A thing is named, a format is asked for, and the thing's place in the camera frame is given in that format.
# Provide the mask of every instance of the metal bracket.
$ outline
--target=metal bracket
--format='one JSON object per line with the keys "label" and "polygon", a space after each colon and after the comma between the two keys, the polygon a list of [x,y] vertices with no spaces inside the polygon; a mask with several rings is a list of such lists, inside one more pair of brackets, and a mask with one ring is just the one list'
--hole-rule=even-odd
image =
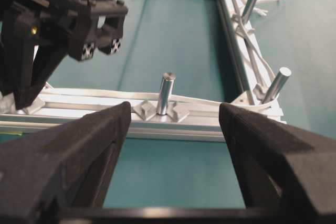
{"label": "metal bracket", "polygon": [[156,107],[154,107],[151,102],[147,100],[135,106],[133,110],[144,121],[148,121],[156,115]]}
{"label": "metal bracket", "polygon": [[188,115],[190,111],[186,109],[182,104],[174,102],[168,105],[167,115],[169,115],[174,122],[182,122]]}

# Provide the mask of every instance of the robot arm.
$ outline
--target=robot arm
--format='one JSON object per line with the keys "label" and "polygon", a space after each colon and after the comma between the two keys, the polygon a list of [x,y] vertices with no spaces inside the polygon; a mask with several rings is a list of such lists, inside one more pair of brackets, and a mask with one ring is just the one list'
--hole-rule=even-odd
{"label": "robot arm", "polygon": [[14,93],[16,109],[25,108],[66,55],[84,61],[97,48],[116,53],[127,12],[121,0],[0,0],[2,95]]}

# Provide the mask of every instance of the green tabletop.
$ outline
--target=green tabletop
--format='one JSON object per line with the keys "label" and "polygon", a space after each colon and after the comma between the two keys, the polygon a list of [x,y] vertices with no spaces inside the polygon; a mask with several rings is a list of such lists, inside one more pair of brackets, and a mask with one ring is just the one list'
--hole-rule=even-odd
{"label": "green tabletop", "polygon": [[261,52],[274,70],[289,67],[280,105],[289,124],[336,138],[336,2],[282,0],[260,7],[251,22]]}
{"label": "green tabletop", "polygon": [[[237,87],[215,0],[125,0],[122,50],[77,63],[66,58],[54,87],[173,93],[232,101]],[[224,207],[244,202],[225,143],[126,139],[105,207]]]}

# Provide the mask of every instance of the metal rod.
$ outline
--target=metal rod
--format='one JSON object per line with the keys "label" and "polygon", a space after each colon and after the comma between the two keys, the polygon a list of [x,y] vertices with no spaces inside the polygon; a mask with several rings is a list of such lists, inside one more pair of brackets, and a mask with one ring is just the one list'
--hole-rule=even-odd
{"label": "metal rod", "polygon": [[233,23],[231,20],[231,16],[229,14],[226,0],[218,0],[218,9],[219,14],[222,19],[223,27],[224,27],[224,34],[227,40],[229,54],[232,59],[232,63],[234,65],[235,74],[237,77],[238,88],[241,93],[247,93],[249,104],[254,105],[254,98],[251,92],[251,88],[249,85],[247,73],[244,66],[243,55],[241,54],[240,47],[238,45],[236,33],[233,27]]}
{"label": "metal rod", "polygon": [[242,15],[243,24],[246,24],[249,21],[256,3],[257,3],[257,0],[247,0],[247,3],[243,11],[243,15]]}
{"label": "metal rod", "polygon": [[281,89],[284,87],[286,81],[291,76],[291,74],[292,72],[289,68],[280,68],[277,76],[267,90],[265,98],[261,103],[264,104],[274,100],[275,97],[277,97],[277,95],[280,93]]}
{"label": "metal rod", "polygon": [[159,115],[166,115],[170,95],[173,91],[176,76],[173,73],[164,73],[162,76],[159,100],[157,101],[156,112]]}

